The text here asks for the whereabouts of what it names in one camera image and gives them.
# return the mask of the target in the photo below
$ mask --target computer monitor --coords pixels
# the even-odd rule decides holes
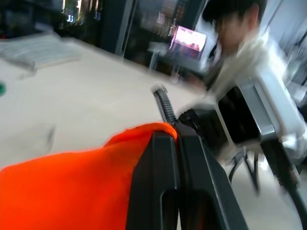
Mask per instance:
[[[178,26],[169,50],[179,56],[200,59],[207,36],[185,27]]]

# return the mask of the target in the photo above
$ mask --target person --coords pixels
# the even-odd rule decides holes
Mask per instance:
[[[215,27],[221,58],[203,79],[207,94],[194,108],[216,109],[217,100],[230,90],[237,78],[258,76],[266,70],[267,78],[277,78],[288,95],[287,63],[277,43],[268,32],[260,32],[267,0],[210,0],[203,11],[203,19]],[[294,104],[298,120],[300,114]],[[295,164],[300,164],[307,154],[307,134],[297,137],[299,149],[291,151]],[[225,146],[219,154],[223,161],[231,160],[240,150]]]

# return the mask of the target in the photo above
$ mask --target green object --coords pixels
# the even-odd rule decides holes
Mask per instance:
[[[0,82],[0,97],[3,96],[6,92],[5,84]]]

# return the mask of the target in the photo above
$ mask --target floor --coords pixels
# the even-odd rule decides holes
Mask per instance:
[[[87,45],[70,45],[82,53],[80,61],[41,69],[29,78],[22,77],[27,76],[26,70],[0,60],[0,81],[7,86],[0,97],[0,168],[51,152],[101,146],[128,127],[160,121],[151,93],[159,83],[167,87],[175,111],[203,96]],[[260,167],[260,186],[257,197],[244,166],[233,179],[250,229],[301,229],[291,201],[265,162]],[[307,194],[306,183],[301,190]]]

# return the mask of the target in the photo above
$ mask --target orange cloth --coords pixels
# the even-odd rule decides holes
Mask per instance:
[[[0,172],[1,230],[124,230],[133,169],[165,123],[114,136],[103,148],[46,156]]]

